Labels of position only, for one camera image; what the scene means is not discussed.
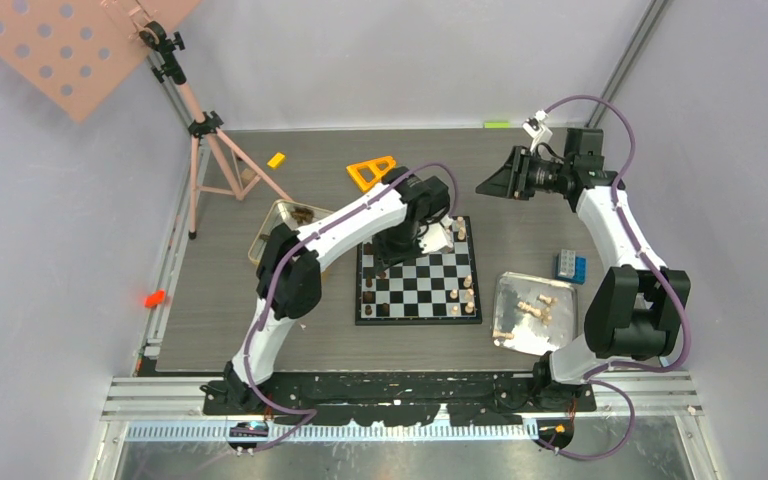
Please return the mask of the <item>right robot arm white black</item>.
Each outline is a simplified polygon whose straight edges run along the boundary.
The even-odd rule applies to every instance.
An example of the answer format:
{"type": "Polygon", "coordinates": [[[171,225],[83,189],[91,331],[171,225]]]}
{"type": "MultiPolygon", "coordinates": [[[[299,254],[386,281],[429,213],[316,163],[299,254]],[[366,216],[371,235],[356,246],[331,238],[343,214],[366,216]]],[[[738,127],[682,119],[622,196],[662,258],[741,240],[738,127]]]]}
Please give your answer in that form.
{"type": "Polygon", "coordinates": [[[605,268],[582,334],[534,365],[532,400],[551,411],[596,375],[612,367],[653,371],[649,359],[667,356],[678,341],[686,342],[691,282],[646,241],[628,203],[624,174],[604,167],[601,131],[577,129],[562,157],[544,159],[538,148],[551,136],[547,118],[540,110],[524,122],[531,144],[513,147],[502,167],[475,191],[519,201],[538,192],[561,195],[587,227],[605,268]]]}

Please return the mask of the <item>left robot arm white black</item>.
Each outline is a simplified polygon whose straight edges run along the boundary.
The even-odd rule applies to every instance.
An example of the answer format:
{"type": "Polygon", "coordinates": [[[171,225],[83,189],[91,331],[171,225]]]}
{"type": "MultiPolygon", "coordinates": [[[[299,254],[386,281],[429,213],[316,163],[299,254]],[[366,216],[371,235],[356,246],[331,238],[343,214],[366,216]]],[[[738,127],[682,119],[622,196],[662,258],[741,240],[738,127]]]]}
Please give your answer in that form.
{"type": "Polygon", "coordinates": [[[228,400],[240,412],[258,412],[263,384],[291,327],[322,298],[322,274],[343,254],[369,241],[373,270],[380,272],[453,245],[449,230],[459,189],[455,179],[421,179],[417,169],[397,167],[366,194],[314,223],[269,235],[256,276],[252,323],[226,364],[228,400]]]}

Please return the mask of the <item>dark wooden chess piece pair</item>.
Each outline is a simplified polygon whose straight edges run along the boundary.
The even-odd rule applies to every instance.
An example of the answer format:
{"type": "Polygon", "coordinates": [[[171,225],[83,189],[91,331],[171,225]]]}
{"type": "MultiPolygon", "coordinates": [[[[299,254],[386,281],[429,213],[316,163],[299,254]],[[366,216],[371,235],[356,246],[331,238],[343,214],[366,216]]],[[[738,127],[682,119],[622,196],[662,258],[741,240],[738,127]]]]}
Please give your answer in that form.
{"type": "Polygon", "coordinates": [[[306,225],[313,222],[314,212],[309,208],[294,207],[290,216],[297,224],[306,225]]]}

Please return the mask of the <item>pink perforated board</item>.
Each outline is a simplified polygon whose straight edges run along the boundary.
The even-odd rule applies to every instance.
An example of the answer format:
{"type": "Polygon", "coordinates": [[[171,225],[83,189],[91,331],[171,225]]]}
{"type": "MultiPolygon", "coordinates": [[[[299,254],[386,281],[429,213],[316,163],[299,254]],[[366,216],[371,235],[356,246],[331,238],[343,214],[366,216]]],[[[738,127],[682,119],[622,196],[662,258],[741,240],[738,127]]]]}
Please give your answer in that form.
{"type": "Polygon", "coordinates": [[[199,3],[0,0],[0,58],[80,123],[149,55],[147,24],[171,31],[199,3]]]}

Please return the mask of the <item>green tape piece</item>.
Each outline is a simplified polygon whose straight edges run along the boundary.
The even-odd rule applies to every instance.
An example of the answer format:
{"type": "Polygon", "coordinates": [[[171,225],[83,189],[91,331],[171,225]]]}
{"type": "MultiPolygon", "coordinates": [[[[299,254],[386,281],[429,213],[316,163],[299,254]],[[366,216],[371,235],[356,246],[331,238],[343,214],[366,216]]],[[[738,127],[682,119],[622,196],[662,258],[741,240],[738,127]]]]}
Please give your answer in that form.
{"type": "Polygon", "coordinates": [[[485,129],[508,129],[511,128],[509,121],[485,121],[482,124],[485,129]]]}

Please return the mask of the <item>black white chessboard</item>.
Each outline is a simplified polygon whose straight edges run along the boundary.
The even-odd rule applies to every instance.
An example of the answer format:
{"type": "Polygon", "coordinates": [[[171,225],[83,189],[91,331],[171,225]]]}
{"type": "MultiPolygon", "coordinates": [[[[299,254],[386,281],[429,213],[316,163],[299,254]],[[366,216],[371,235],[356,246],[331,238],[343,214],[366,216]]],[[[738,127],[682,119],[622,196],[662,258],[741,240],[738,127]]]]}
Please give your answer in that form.
{"type": "Polygon", "coordinates": [[[455,221],[453,249],[408,260],[381,273],[372,243],[357,247],[357,326],[469,325],[483,320],[472,222],[455,221]]]}

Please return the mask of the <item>blue toy brick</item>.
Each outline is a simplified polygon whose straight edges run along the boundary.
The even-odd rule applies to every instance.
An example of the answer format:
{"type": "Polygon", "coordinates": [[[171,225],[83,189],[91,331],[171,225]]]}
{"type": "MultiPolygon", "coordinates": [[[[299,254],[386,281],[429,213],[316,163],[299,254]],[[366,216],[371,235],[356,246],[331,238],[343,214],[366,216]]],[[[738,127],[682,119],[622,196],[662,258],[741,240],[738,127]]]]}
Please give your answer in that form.
{"type": "Polygon", "coordinates": [[[562,249],[555,256],[553,276],[556,280],[583,285],[586,283],[587,270],[587,259],[574,250],[562,249]]]}

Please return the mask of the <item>silver tin lid tray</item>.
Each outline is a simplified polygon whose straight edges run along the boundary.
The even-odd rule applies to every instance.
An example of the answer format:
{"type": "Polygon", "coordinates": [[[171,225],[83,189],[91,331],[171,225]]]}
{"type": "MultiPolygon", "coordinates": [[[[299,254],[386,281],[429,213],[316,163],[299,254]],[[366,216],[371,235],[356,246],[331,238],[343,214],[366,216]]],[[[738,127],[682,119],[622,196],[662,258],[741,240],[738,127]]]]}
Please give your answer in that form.
{"type": "Polygon", "coordinates": [[[496,282],[493,329],[515,338],[495,346],[541,356],[568,345],[578,335],[578,299],[573,285],[515,272],[496,282]]]}

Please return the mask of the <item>light pawn beside tray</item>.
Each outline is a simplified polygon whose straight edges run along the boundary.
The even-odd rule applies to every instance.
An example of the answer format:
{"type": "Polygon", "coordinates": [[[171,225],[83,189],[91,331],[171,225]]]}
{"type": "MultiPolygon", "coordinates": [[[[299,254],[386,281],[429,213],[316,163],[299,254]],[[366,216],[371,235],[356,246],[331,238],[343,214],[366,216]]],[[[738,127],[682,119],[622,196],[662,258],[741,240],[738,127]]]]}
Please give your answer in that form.
{"type": "Polygon", "coordinates": [[[513,332],[502,332],[499,330],[494,330],[492,333],[492,339],[494,341],[507,341],[507,340],[513,340],[515,338],[515,334],[513,332]]]}

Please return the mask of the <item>yellow block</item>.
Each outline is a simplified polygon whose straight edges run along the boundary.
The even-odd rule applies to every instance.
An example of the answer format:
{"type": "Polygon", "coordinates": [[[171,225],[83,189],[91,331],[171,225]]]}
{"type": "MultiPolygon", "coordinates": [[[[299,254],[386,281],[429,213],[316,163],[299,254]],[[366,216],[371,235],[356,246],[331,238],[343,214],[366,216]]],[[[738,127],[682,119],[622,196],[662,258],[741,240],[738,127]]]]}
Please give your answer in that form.
{"type": "Polygon", "coordinates": [[[277,169],[279,168],[284,160],[286,159],[286,155],[281,152],[276,152],[272,158],[267,162],[267,165],[271,169],[277,169]]]}

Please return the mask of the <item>natural wooden cube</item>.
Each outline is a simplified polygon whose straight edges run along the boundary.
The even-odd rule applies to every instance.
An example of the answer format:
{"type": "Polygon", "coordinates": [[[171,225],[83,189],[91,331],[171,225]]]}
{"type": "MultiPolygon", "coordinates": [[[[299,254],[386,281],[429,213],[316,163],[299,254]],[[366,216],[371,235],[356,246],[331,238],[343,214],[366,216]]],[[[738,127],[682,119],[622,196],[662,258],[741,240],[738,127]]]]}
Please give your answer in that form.
{"type": "Polygon", "coordinates": [[[249,183],[256,177],[256,173],[253,170],[246,169],[241,173],[241,181],[244,184],[249,183]]]}

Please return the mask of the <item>pink tripod stand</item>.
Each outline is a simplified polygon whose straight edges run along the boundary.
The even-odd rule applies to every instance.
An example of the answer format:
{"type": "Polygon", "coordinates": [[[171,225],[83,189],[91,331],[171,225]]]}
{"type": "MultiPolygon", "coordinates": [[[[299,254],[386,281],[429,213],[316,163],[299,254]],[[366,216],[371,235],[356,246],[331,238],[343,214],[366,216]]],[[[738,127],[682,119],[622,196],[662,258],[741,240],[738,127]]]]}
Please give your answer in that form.
{"type": "Polygon", "coordinates": [[[159,65],[152,69],[154,76],[160,83],[167,80],[171,82],[191,117],[187,125],[191,140],[188,237],[194,240],[198,235],[197,209],[202,193],[227,195],[241,201],[254,186],[263,183],[279,198],[290,201],[292,197],[224,132],[223,120],[217,112],[208,112],[201,108],[183,67],[176,57],[177,51],[185,49],[181,35],[178,32],[168,33],[159,22],[150,21],[139,31],[139,38],[159,57],[159,65]],[[218,164],[228,184],[226,188],[206,186],[199,179],[202,145],[208,147],[218,164]],[[241,181],[241,173],[246,169],[253,170],[256,177],[244,184],[241,181]]]}

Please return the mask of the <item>orange plastic triangle frame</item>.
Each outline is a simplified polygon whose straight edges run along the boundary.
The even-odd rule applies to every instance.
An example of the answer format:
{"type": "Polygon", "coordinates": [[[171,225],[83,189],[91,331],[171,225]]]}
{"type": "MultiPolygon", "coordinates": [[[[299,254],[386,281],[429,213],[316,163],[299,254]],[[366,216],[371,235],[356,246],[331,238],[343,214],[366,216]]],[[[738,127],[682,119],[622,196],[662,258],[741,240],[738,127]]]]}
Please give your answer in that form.
{"type": "Polygon", "coordinates": [[[358,189],[367,193],[396,165],[397,162],[392,156],[382,156],[350,164],[346,167],[346,172],[358,189]]]}

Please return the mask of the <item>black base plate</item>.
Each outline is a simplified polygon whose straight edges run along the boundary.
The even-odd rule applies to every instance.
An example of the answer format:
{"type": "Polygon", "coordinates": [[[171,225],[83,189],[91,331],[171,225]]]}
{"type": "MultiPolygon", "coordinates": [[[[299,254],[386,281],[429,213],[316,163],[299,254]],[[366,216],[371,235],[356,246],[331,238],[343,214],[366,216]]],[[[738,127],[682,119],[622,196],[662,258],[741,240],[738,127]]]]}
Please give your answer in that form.
{"type": "Polygon", "coordinates": [[[279,425],[509,425],[525,413],[565,416],[596,409],[584,387],[540,387],[528,372],[279,372],[254,393],[238,380],[200,387],[207,415],[253,415],[279,425]]]}

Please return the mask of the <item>red clip on rail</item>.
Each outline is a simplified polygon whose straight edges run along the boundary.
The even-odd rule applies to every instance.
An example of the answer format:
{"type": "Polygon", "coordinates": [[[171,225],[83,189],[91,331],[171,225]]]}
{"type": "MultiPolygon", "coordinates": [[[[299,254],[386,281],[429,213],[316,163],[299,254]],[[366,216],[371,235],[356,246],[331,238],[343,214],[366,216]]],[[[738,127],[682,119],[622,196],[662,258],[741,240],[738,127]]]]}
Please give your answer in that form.
{"type": "Polygon", "coordinates": [[[159,289],[147,295],[144,299],[143,305],[147,309],[155,308],[161,305],[165,301],[165,299],[166,299],[166,291],[163,289],[159,289]]]}

